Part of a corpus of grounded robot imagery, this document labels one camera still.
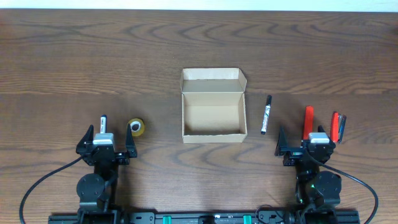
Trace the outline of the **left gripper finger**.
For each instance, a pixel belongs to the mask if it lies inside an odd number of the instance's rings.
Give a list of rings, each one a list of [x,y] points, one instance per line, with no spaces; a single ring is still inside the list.
[[[131,126],[127,124],[126,126],[126,142],[125,142],[126,150],[129,154],[129,157],[137,157],[137,149],[133,140],[133,136],[131,134]]]
[[[79,141],[79,143],[76,145],[76,152],[85,152],[87,144],[91,144],[93,142],[93,134],[94,134],[94,126],[91,124],[85,133],[85,135],[82,137],[82,139]]]

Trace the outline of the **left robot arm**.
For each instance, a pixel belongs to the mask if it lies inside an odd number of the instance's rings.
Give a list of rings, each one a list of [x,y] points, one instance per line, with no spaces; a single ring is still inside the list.
[[[130,159],[137,157],[131,127],[126,128],[126,150],[114,150],[112,133],[94,133],[90,126],[76,145],[76,153],[94,171],[84,175],[77,183],[76,192],[80,198],[77,223],[128,223],[129,218],[122,207],[115,204],[119,166],[127,166]]]

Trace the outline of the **black whiteboard marker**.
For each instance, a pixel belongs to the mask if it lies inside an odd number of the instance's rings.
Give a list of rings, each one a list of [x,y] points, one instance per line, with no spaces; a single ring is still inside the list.
[[[265,110],[264,110],[264,116],[263,116],[263,120],[262,120],[262,127],[261,127],[261,134],[265,135],[267,132],[267,125],[269,122],[269,114],[270,114],[270,110],[271,110],[271,103],[272,103],[272,96],[269,95],[267,97],[267,101],[266,101],[266,106],[265,106]]]

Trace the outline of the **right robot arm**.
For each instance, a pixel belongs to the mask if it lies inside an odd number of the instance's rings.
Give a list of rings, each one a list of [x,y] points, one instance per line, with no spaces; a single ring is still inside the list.
[[[296,170],[296,205],[284,213],[284,223],[337,223],[335,206],[340,203],[341,177],[320,170],[333,154],[336,144],[320,126],[298,147],[289,146],[284,130],[279,131],[275,149],[284,166]]]

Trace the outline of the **red utility knife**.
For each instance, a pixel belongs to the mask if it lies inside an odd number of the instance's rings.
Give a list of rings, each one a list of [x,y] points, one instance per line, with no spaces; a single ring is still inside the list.
[[[314,108],[313,106],[306,106],[305,107],[305,117],[303,123],[303,140],[309,139],[309,134],[313,131],[313,118],[314,118]]]

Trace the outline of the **yellow tape roll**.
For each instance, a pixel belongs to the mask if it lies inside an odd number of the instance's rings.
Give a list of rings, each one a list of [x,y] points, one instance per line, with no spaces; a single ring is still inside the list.
[[[139,118],[133,118],[131,119],[128,124],[127,124],[131,135],[133,137],[138,137],[143,135],[144,131],[145,131],[145,125],[143,120],[139,119]]]

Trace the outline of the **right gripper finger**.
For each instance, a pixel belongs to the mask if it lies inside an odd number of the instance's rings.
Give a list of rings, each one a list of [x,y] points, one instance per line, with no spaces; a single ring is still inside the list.
[[[322,126],[318,127],[317,134],[317,144],[335,145],[335,143],[331,140],[331,137],[329,137],[329,135],[325,132]]]
[[[277,140],[277,145],[275,148],[275,155],[276,156],[283,156],[286,153],[286,150],[288,148],[288,143],[287,143],[287,139],[285,136],[285,132],[283,127],[281,126],[279,129],[279,137]]]

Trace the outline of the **blue capped white marker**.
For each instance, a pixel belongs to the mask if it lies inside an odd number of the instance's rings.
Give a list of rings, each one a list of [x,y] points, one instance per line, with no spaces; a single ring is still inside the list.
[[[104,134],[106,133],[106,128],[107,128],[107,116],[104,114],[100,117],[100,129],[99,133]]]

